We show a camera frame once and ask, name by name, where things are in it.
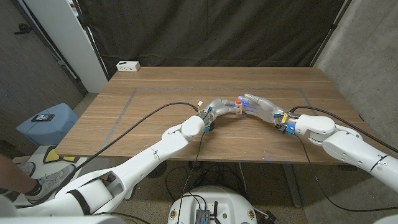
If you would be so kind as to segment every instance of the person's foot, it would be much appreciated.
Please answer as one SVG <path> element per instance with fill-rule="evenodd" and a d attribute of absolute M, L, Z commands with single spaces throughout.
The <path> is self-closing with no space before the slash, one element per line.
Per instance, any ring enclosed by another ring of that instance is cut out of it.
<path fill-rule="evenodd" d="M 67 176 L 75 170 L 75 166 L 70 164 L 63 168 L 62 170 L 46 175 L 45 177 L 41 177 L 37 179 L 39 184 L 42 186 L 42 190 L 35 196 L 25 195 L 26 199 L 32 204 L 36 205 L 42 202 L 45 202 L 51 196 L 51 193 L 59 187 L 63 180 L 67 178 Z"/>
<path fill-rule="evenodd" d="M 18 165 L 18 167 L 24 171 L 29 177 L 32 177 L 33 173 L 36 170 L 36 164 L 34 162 L 27 162 L 23 165 Z"/>

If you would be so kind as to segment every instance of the wooden table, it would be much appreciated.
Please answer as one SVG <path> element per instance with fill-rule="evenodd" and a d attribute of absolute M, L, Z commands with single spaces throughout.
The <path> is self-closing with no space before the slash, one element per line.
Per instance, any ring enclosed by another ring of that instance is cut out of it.
<path fill-rule="evenodd" d="M 184 101 L 196 105 L 202 100 L 205 106 L 215 98 L 235 100 L 245 93 L 264 97 L 285 110 L 294 106 L 321 108 L 374 134 L 317 68 L 142 67 L 138 72 L 116 72 L 56 151 L 62 156 L 92 156 L 166 103 Z M 313 111 L 296 113 L 313 114 Z M 145 120 L 101 156 L 132 157 L 159 141 L 169 127 L 193 114 L 189 106 L 169 106 Z M 296 137 L 283 135 L 256 117 L 224 115 L 217 118 L 215 127 L 203 137 L 199 161 L 308 163 Z M 194 160 L 199 140 L 200 137 L 195 138 L 171 159 Z M 304 143 L 314 164 L 341 164 L 322 147 L 306 139 Z"/>

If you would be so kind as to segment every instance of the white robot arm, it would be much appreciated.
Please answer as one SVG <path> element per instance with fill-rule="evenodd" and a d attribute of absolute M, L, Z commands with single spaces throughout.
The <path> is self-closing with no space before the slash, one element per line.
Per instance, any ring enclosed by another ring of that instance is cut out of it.
<path fill-rule="evenodd" d="M 193 137 L 208 130 L 217 116 L 235 113 L 233 101 L 216 99 L 184 123 L 171 127 L 162 140 L 125 163 L 85 174 L 62 188 L 53 200 L 17 210 L 19 216 L 79 216 L 112 212 L 134 186 L 161 162 L 185 148 Z"/>
<path fill-rule="evenodd" d="M 398 160 L 364 142 L 355 130 L 335 124 L 326 116 L 285 113 L 270 101 L 246 94 L 241 97 L 247 114 L 274 123 L 289 134 L 304 135 L 335 159 L 346 162 L 373 175 L 398 193 Z"/>

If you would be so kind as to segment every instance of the blue container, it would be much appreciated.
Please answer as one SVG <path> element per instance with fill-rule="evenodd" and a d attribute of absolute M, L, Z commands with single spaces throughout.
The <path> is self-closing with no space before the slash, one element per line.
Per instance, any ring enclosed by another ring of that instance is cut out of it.
<path fill-rule="evenodd" d="M 32 121 L 37 115 L 24 121 L 17 130 L 36 146 L 60 144 L 69 130 L 75 125 L 78 116 L 65 103 L 60 103 L 38 114 L 54 114 L 51 121 Z"/>

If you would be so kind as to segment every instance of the black backdrop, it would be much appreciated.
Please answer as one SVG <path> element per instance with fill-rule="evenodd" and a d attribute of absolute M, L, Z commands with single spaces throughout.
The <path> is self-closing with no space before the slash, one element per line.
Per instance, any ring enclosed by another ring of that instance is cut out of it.
<path fill-rule="evenodd" d="M 109 76 L 142 66 L 307 67 L 344 0 L 79 0 Z"/>

